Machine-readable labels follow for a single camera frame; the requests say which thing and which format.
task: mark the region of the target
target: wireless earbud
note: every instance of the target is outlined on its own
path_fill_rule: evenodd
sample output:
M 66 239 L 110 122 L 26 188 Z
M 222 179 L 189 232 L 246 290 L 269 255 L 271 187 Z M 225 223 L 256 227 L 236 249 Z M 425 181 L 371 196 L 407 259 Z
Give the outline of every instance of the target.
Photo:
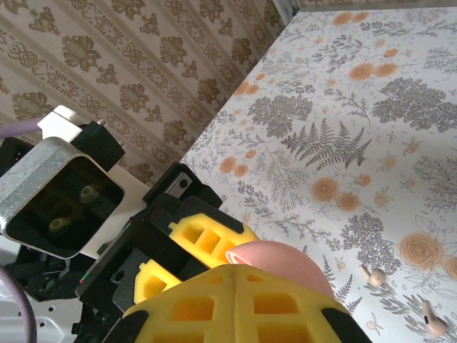
M 386 282 L 386 275 L 384 275 L 384 273 L 379 269 L 373 270 L 373 272 L 371 274 L 368 272 L 368 270 L 364 266 L 360 266 L 359 269 L 361 270 L 361 272 L 365 276 L 365 278 L 367 278 L 368 283 L 371 286 L 379 287 L 384 282 Z
M 446 326 L 439 320 L 432 320 L 431 308 L 429 302 L 422 302 L 423 320 L 426 321 L 426 329 L 433 337 L 443 336 L 446 332 Z

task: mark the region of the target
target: floral tablecloth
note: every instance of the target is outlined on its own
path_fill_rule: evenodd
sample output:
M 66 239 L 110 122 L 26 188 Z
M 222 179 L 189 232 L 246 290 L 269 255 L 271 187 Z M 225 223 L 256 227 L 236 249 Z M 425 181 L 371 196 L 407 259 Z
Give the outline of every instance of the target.
M 457 342 L 456 42 L 457 8 L 299 13 L 183 160 L 374 342 Z

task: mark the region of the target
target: patterned wallpaper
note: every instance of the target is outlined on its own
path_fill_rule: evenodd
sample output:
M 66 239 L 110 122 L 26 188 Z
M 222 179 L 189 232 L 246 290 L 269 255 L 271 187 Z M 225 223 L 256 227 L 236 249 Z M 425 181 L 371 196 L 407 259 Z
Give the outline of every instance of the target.
M 153 184 L 282 29 L 272 0 L 1 0 L 0 123 L 104 119 Z

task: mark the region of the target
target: purple cable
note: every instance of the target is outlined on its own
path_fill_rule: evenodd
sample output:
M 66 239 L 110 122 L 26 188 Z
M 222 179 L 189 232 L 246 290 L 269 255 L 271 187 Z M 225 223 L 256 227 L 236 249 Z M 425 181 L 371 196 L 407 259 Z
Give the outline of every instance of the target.
M 5 284 L 8 290 L 13 295 L 19 311 L 21 311 L 22 320 L 24 321 L 24 329 L 26 332 L 25 343 L 36 343 L 36 320 L 34 309 L 32 309 L 29 299 L 22 289 L 22 286 L 11 276 L 11 274 L 0 265 L 0 280 Z
M 0 139 L 19 136 L 20 134 L 29 134 L 30 132 L 40 131 L 38 123 L 43 118 L 18 121 L 14 124 L 0 125 Z

